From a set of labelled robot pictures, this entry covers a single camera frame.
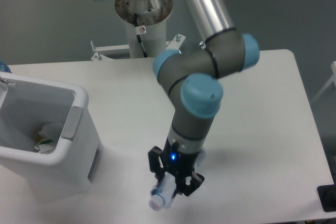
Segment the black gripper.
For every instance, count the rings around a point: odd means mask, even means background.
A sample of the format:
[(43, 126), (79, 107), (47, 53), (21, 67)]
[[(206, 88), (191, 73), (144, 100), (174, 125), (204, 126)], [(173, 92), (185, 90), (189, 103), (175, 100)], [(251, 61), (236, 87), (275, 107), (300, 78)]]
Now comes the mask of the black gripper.
[[(186, 154), (172, 149), (172, 145), (166, 140), (164, 149), (154, 146), (148, 152), (150, 171), (155, 174), (158, 182), (161, 182), (166, 172), (176, 175), (175, 195), (190, 196), (204, 182), (205, 177), (194, 172), (197, 153)], [(189, 184), (186, 177), (191, 177)]]

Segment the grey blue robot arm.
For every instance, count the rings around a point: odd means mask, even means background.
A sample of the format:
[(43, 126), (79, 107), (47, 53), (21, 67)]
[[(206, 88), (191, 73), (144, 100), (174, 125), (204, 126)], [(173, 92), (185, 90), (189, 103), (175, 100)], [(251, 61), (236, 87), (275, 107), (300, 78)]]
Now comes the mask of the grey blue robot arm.
[[(223, 89), (218, 80), (254, 66), (260, 56), (259, 46), (250, 34), (240, 34), (223, 0), (186, 0), (204, 46), (190, 54), (166, 50), (155, 57), (153, 72), (175, 108), (164, 149), (152, 148), (150, 171), (157, 186), (153, 195), (189, 196), (204, 181), (195, 171), (198, 158), (215, 115), (219, 111)], [(145, 30), (164, 20), (164, 0), (122, 0), (116, 4), (120, 17), (131, 25), (141, 50)]]

